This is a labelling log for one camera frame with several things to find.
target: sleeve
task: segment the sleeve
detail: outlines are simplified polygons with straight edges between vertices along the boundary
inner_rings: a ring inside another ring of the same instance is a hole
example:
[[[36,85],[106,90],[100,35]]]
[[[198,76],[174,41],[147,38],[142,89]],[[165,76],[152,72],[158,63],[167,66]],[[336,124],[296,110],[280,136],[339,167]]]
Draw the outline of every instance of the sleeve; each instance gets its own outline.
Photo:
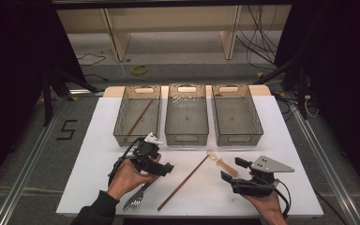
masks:
[[[119,204],[118,200],[101,190],[95,202],[90,206],[83,207],[71,225],[112,224],[117,204]]]

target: fork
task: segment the fork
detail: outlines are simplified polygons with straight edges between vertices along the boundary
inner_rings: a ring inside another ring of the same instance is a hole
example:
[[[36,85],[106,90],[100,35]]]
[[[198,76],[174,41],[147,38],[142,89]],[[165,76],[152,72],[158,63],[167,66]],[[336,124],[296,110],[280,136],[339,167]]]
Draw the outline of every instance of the fork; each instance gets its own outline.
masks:
[[[151,184],[149,184],[149,183],[144,183],[144,184],[142,184],[142,188],[140,189],[140,195],[139,195],[139,197],[137,198],[137,199],[135,199],[131,204],[130,204],[130,208],[132,208],[132,209],[135,209],[135,208],[137,208],[139,205],[140,205],[140,203],[142,202],[142,199],[143,199],[143,197],[144,197],[144,191],[150,186]]]

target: hand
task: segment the hand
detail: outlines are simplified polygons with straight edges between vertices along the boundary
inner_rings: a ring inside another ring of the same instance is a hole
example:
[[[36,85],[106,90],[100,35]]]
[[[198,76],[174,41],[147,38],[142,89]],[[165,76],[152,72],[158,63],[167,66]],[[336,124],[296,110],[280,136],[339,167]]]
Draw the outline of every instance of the hand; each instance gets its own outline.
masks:
[[[140,184],[153,182],[157,179],[158,176],[156,175],[139,173],[130,159],[125,159],[116,171],[107,193],[116,200],[120,200],[124,194]]]
[[[248,195],[242,195],[245,199],[249,200],[262,215],[262,217],[270,225],[274,224],[286,224],[285,218],[282,216],[282,211],[279,205],[279,198],[275,191],[269,196],[254,197]]]

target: tripod leg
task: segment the tripod leg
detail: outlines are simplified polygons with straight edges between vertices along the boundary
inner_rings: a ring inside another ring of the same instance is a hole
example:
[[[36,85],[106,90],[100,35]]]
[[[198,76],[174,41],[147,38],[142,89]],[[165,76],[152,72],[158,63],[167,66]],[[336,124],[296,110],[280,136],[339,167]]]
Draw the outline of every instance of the tripod leg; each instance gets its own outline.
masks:
[[[62,78],[65,78],[67,80],[70,80],[71,82],[74,82],[74,83],[78,84],[81,87],[86,88],[87,90],[89,90],[91,92],[104,92],[103,89],[96,88],[95,86],[92,86],[87,82],[84,82],[84,81],[82,81],[82,80],[80,80],[80,79],[78,79],[76,77],[73,77],[70,74],[68,74],[65,71],[62,71],[60,69],[54,68],[52,70],[52,72],[54,72],[55,74],[59,75]]]
[[[45,72],[42,76],[42,91],[43,105],[45,106],[45,123],[43,126],[46,127],[53,116],[51,90],[49,88],[49,78],[47,72]]]
[[[307,108],[305,107],[306,96],[306,74],[303,73],[303,68],[300,67],[299,76],[299,94],[297,99],[298,110],[302,114],[303,118],[307,120]]]
[[[268,81],[270,81],[271,79],[276,78],[276,76],[278,76],[281,73],[285,72],[286,70],[290,69],[290,67],[292,66],[292,61],[293,60],[288,61],[287,63],[285,63],[281,67],[277,68],[276,70],[274,70],[267,76],[264,76],[263,78],[256,81],[254,84],[264,84],[264,83],[267,83]]]

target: gray storage container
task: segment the gray storage container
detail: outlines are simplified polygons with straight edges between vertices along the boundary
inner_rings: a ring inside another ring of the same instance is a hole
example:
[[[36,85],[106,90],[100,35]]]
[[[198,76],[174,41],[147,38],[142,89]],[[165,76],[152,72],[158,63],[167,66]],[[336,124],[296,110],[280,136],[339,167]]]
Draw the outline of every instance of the gray storage container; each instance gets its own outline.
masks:
[[[119,146],[129,146],[151,132],[158,138],[160,104],[159,85],[125,87],[113,131]]]
[[[167,144],[206,145],[208,134],[204,84],[170,84],[165,124]]]
[[[212,106],[218,146],[259,142],[263,128],[247,84],[212,85]]]

